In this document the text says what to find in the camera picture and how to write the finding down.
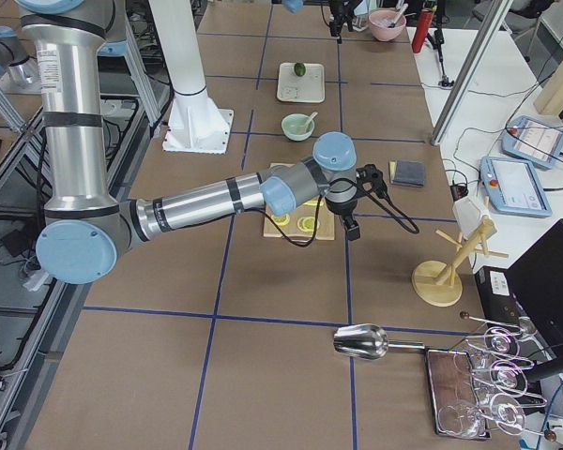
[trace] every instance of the metal post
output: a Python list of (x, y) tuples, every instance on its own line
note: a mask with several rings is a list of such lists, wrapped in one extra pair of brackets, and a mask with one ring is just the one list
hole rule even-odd
[(459, 72), (459, 76), (457, 76), (454, 87), (450, 91), (450, 95), (444, 105), (444, 109), (440, 113), (440, 117), (438, 117), (434, 133), (432, 134), (432, 145), (440, 144), (440, 141), (444, 138), (444, 135), (452, 122), (452, 118), (457, 113), (459, 106), (467, 93), (469, 84), (473, 80), (473, 76), (476, 73), (476, 69), (478, 68), (482, 56), (486, 53), (486, 50), (488, 50), (488, 46), (490, 45), (492, 38), (494, 37), (496, 31), (500, 28), (500, 24), (505, 19), (505, 16), (507, 16), (512, 3), (513, 0), (494, 0), (491, 2), (488, 14), (486, 14), (486, 17), (484, 17), (484, 20), (481, 23), (478, 35), (471, 45), (471, 50), (465, 58), (463, 67)]
[(2, 89), (0, 89), (0, 114), (8, 123), (10, 129), (15, 133), (22, 134), (26, 127), (26, 122), (15, 107), (10, 103), (7, 96), (5, 96)]
[(190, 0), (150, 0), (149, 3), (175, 90), (169, 130), (162, 148), (225, 153), (234, 112), (218, 109), (208, 97)]
[(131, 25), (129, 24), (127, 18), (125, 19), (125, 33), (128, 41), (128, 49), (125, 52), (125, 61), (128, 63), (131, 79), (138, 90), (138, 94), (140, 95), (140, 100), (142, 101), (142, 105), (144, 106), (146, 115), (148, 116), (150, 126), (155, 126), (157, 125), (157, 121), (160, 116), (159, 104), (155, 98), (150, 80), (145, 74), (144, 62), (142, 61), (138, 44), (135, 41), (133, 30), (131, 29)]

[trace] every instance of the spoon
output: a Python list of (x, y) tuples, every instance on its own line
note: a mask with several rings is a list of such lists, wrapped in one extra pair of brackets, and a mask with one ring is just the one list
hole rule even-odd
[(318, 114), (319, 112), (315, 111), (313, 114), (311, 114), (308, 118), (307, 121), (302, 125), (302, 129), (301, 129), (301, 133), (300, 134), (305, 134), (307, 132), (307, 129), (309, 129), (309, 125), (312, 122), (312, 119), (315, 118), (315, 116)]
[(396, 23), (398, 23), (398, 21), (401, 19), (401, 16), (404, 14), (407, 8), (409, 8), (408, 3), (403, 4), (403, 6), (398, 10), (396, 15), (394, 16), (394, 19), (392, 19), (392, 22), (390, 23), (388, 28), (394, 28), (396, 26)]

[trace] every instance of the metal support pillar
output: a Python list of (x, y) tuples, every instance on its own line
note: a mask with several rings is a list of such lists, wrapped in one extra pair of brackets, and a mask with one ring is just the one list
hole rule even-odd
[(22, 134), (25, 131), (27, 123), (12, 103), (10, 103), (2, 89), (0, 89), (0, 114), (4, 117), (8, 127), (15, 133)]
[(135, 87), (140, 95), (140, 100), (148, 116), (148, 121), (150, 126), (153, 127), (157, 125), (157, 121), (160, 116), (160, 109), (157, 99), (152, 90), (152, 85), (150, 80), (145, 74), (145, 66), (142, 61), (142, 56), (140, 55), (140, 49), (138, 49), (138, 44), (135, 41), (135, 36), (133, 35), (133, 30), (129, 24), (128, 19), (125, 19), (125, 34), (128, 41), (128, 49), (125, 52), (125, 61), (128, 64), (129, 73), (131, 74), (131, 79), (135, 83)]
[(512, 3), (513, 0), (494, 0), (491, 2), (488, 14), (486, 14), (481, 23), (481, 28), (471, 45), (471, 50), (469, 50), (469, 54), (465, 58), (463, 67), (450, 91), (444, 109), (438, 117), (434, 133), (432, 134), (432, 145), (440, 144), (440, 141), (444, 138), (453, 117), (459, 110), (459, 106), (461, 106), (467, 89), (469, 89), (469, 84), (473, 80), (481, 58), (488, 50), (488, 46), (496, 31), (500, 28), (500, 24), (505, 20), (505, 16), (507, 16)]

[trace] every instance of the tablet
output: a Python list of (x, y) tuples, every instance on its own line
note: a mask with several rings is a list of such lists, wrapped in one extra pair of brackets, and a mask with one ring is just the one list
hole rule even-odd
[(497, 211), (533, 218), (553, 214), (531, 161), (483, 157), (479, 173)]
[(555, 166), (555, 158), (563, 147), (563, 128), (522, 115), (511, 122), (509, 131), (503, 134), (505, 153), (532, 161), (543, 169)]

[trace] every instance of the pink bowl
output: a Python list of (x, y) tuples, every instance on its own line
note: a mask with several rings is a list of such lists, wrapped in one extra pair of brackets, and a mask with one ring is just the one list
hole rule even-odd
[(373, 37), (382, 42), (393, 40), (406, 27), (406, 18), (404, 16), (398, 20), (394, 28), (382, 26), (383, 22), (391, 22), (396, 11), (394, 9), (378, 9), (369, 15), (369, 29), (372, 30)]

